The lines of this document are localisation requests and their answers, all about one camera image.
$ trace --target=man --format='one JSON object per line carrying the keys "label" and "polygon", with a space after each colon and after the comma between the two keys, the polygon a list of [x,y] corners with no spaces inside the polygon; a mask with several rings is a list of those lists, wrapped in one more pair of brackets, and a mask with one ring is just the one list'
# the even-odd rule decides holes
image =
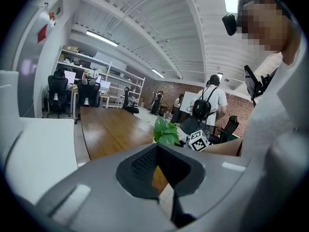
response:
{"label": "man", "polygon": [[281,134],[308,129],[307,40],[278,0],[240,0],[237,26],[266,50],[281,53],[282,64],[248,119],[243,139],[211,145],[206,153],[263,157]]}
{"label": "man", "polygon": [[197,131],[205,129],[204,133],[207,139],[209,139],[211,133],[211,127],[214,126],[216,123],[217,110],[221,108],[217,119],[222,118],[226,114],[226,106],[227,106],[226,96],[225,92],[222,89],[218,88],[219,85],[220,85],[220,78],[217,75],[212,75],[210,80],[206,84],[206,88],[202,89],[197,94],[196,99],[191,101],[191,115],[192,115],[194,102],[196,100],[202,99],[203,93],[205,101],[207,101],[207,99],[210,97],[209,102],[211,104],[211,111],[210,111],[211,115],[208,116],[206,125],[204,124],[205,121],[203,121],[197,129]]}

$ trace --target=ceiling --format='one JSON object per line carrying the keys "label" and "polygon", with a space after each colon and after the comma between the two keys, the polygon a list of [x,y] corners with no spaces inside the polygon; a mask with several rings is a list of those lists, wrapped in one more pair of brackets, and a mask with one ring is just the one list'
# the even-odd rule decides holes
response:
{"label": "ceiling", "polygon": [[110,36],[127,56],[168,79],[206,83],[223,73],[221,86],[247,94],[243,67],[272,72],[280,58],[228,36],[225,0],[81,0],[74,24]]}

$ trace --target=office chair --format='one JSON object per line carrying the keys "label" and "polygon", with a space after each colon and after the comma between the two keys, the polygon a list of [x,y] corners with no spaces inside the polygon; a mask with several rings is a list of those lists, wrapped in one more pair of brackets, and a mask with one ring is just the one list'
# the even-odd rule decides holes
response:
{"label": "office chair", "polygon": [[134,104],[136,104],[135,102],[132,101],[131,106],[128,106],[128,104],[129,104],[129,91],[130,91],[130,89],[128,87],[126,87],[125,88],[125,102],[124,102],[124,105],[123,105],[122,108],[127,110],[131,114],[138,114],[138,113],[140,113],[140,111],[137,107],[134,106]]}
{"label": "office chair", "polygon": [[[227,142],[228,138],[237,129],[238,125],[237,116],[231,116],[224,129],[219,129],[216,126],[213,127],[213,133],[209,137],[209,142],[213,145]],[[216,129],[221,132],[220,137],[215,136]]]}
{"label": "office chair", "polygon": [[[100,83],[95,83],[94,85],[84,85],[81,80],[77,81],[78,89],[78,104],[79,106],[91,106],[98,107],[98,91],[100,89]],[[77,121],[81,120],[81,115],[78,115],[78,118],[75,120],[74,124],[77,124]]]}
{"label": "office chair", "polygon": [[60,113],[67,114],[69,117],[71,117],[71,115],[65,111],[67,105],[67,84],[68,79],[62,75],[59,75],[57,72],[55,72],[54,75],[50,75],[48,77],[48,102],[51,106],[51,110],[53,111],[47,114],[47,117],[49,117],[51,114],[58,114],[59,118]]}

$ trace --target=black backpack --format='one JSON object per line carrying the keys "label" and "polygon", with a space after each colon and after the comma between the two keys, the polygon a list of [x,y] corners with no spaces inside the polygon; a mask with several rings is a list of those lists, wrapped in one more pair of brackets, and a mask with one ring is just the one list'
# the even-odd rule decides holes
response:
{"label": "black backpack", "polygon": [[214,112],[210,112],[211,111],[211,104],[209,102],[209,99],[211,97],[211,95],[213,94],[213,92],[216,90],[217,88],[215,87],[213,89],[213,91],[211,92],[211,94],[209,95],[207,101],[204,100],[204,93],[207,90],[203,90],[202,96],[201,96],[201,100],[196,100],[194,102],[194,107],[193,107],[193,111],[192,111],[192,115],[193,117],[198,118],[199,120],[204,120],[207,119],[208,116],[212,115]]}

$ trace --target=black pants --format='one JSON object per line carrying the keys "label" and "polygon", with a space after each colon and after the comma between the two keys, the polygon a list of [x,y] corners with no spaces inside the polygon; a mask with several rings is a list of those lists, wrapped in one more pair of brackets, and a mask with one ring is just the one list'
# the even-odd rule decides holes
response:
{"label": "black pants", "polygon": [[177,123],[180,120],[182,112],[178,107],[174,107],[173,118],[170,120],[171,123]]}

